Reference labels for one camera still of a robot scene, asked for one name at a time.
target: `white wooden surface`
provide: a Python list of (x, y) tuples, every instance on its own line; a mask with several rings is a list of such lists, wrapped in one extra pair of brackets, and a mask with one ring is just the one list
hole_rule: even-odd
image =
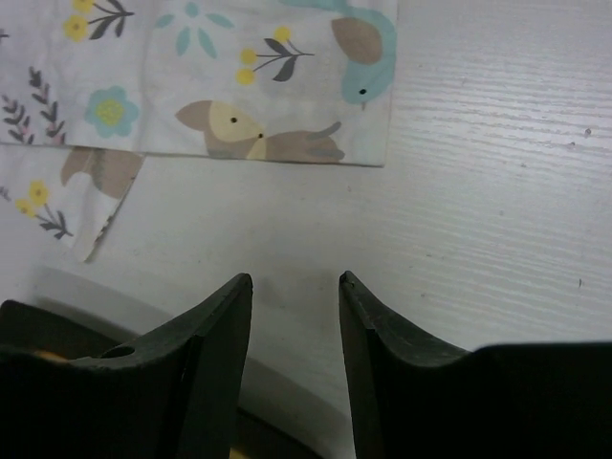
[(87, 265), (3, 206), (2, 296), (144, 332), (249, 272), (243, 404), (330, 458), (354, 456), (343, 270), (467, 348), (609, 339), (611, 3), (407, 0), (400, 24), (385, 169), (149, 158)]

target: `bird print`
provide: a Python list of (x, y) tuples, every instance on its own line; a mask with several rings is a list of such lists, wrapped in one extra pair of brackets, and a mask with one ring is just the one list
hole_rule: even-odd
[(348, 0), (279, 0), (290, 7), (333, 11), (341, 18), (332, 21), (332, 31), (349, 59), (342, 79), (342, 98), (365, 104), (380, 96), (393, 81), (397, 33), (381, 12), (348, 5)]
[(176, 118), (204, 133), (212, 158), (266, 160), (286, 163), (339, 163), (344, 153), (330, 137), (338, 121), (317, 132), (290, 131), (267, 137), (264, 128), (242, 110), (217, 100), (200, 100), (183, 107)]
[(143, 156), (130, 151), (103, 150), (77, 146), (61, 168), (61, 184), (66, 186), (78, 172), (88, 174), (94, 186), (106, 196), (120, 199), (141, 169)]

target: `patterned cloth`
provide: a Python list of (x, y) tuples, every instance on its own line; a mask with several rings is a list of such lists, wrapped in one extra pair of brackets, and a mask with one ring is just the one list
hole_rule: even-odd
[(383, 165), (397, 0), (3, 0), (0, 142)]
[(85, 261), (142, 159), (116, 150), (0, 145), (0, 205), (14, 206)]

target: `yellow flower print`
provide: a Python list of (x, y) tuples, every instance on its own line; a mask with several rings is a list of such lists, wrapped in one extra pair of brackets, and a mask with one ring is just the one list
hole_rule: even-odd
[(73, 14), (64, 22), (64, 33), (75, 42), (81, 41), (87, 35), (87, 19)]
[(274, 40), (279, 43), (285, 43), (291, 40), (291, 30), (288, 27), (279, 27), (274, 31)]
[(253, 84), (255, 82), (255, 72), (251, 69), (240, 69), (236, 73), (236, 81), (245, 86)]
[(240, 61), (245, 65), (252, 65), (257, 62), (257, 53), (251, 48), (246, 48), (240, 53)]
[(18, 208), (21, 213), (28, 215), (30, 218), (34, 218), (36, 216), (34, 207), (27, 199), (16, 199), (15, 207)]
[(37, 208), (47, 204), (47, 200), (49, 199), (49, 189), (47, 189), (42, 180), (30, 182), (30, 199), (32, 199), (32, 203)]
[(94, 7), (96, 0), (73, 0), (73, 8), (78, 12), (87, 14)]
[(120, 102), (108, 99), (96, 107), (96, 115), (107, 126), (116, 126), (123, 118), (123, 105)]

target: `screw hole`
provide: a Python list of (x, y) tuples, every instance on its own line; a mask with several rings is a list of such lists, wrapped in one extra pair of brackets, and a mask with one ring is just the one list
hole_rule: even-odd
[(101, 359), (114, 359), (116, 357), (125, 357), (134, 354), (135, 349), (131, 346), (119, 346), (105, 352)]

